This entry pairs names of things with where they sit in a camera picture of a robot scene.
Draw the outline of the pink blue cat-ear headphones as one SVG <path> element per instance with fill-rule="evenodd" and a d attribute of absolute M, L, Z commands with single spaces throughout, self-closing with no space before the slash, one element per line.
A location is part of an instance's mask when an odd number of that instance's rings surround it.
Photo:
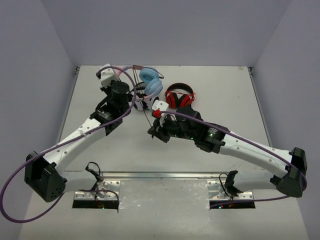
<path fill-rule="evenodd" d="M 142 65 L 125 65 L 120 67 L 120 70 L 115 70 L 116 75 L 119 77 L 122 73 L 132 70 L 133 72 L 133 83 L 134 87 L 132 88 L 132 95 L 136 93 L 137 98 L 137 89 L 136 84 L 143 82 L 146 83 L 147 86 L 144 90 L 144 93 L 147 95 L 143 97 L 143 99 L 150 99 L 155 96 L 159 96 L 164 86 L 162 83 L 162 79 L 164 76 L 159 73 L 154 67 L 150 66 L 142 66 Z"/>

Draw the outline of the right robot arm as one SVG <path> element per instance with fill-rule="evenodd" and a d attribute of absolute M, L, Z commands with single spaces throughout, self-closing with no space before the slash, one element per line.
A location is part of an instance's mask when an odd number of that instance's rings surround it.
<path fill-rule="evenodd" d="M 164 143 L 172 137 L 191 140 L 204 152 L 231 156 L 261 168 L 228 172 L 222 189 L 230 198 L 255 189 L 272 189 L 300 198 L 307 188 L 306 153 L 299 147 L 283 150 L 253 142 L 224 126 L 203 121 L 191 107 L 175 112 L 156 107 L 151 115 L 155 120 L 147 132 Z"/>

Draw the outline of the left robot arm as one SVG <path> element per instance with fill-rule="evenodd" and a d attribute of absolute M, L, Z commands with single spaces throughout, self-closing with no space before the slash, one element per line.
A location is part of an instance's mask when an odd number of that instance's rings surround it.
<path fill-rule="evenodd" d="M 106 98 L 78 129 L 25 167 L 24 181 L 45 202 L 65 192 L 92 191 L 103 180 L 90 169 L 67 172 L 66 168 L 88 147 L 112 133 L 130 112 L 133 96 L 127 83 L 115 81 L 105 92 Z"/>

